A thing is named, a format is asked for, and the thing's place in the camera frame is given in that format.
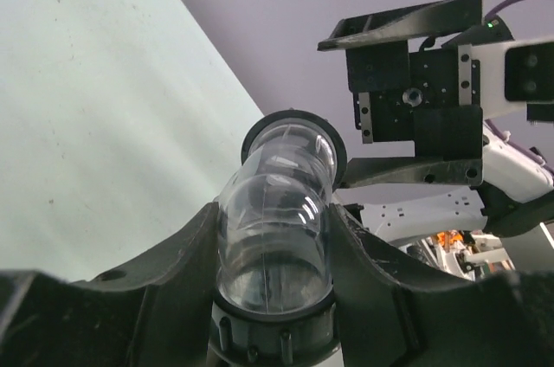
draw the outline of mounting hole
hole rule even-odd
[[[126,276],[126,273],[124,270],[113,269],[113,270],[108,270],[103,274],[99,274],[98,280],[102,282],[107,282],[109,280],[117,280],[117,279],[125,278],[125,276]]]
[[[419,88],[409,88],[403,93],[402,101],[412,107],[419,106],[423,102],[423,93]]]
[[[468,178],[475,178],[477,177],[477,170],[475,168],[469,168],[467,171],[466,171],[466,177]]]

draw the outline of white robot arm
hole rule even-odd
[[[525,155],[483,125],[488,141],[483,147],[484,180],[516,203],[528,203],[554,190],[546,163]],[[468,187],[439,196],[388,204],[364,204],[365,227],[387,242],[402,245],[442,231],[475,231],[486,228],[487,216],[477,190]]]

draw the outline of transparent elbow pipe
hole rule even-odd
[[[334,128],[311,113],[274,113],[252,128],[219,197],[217,288],[231,305],[282,315],[330,294],[327,208],[345,155]]]

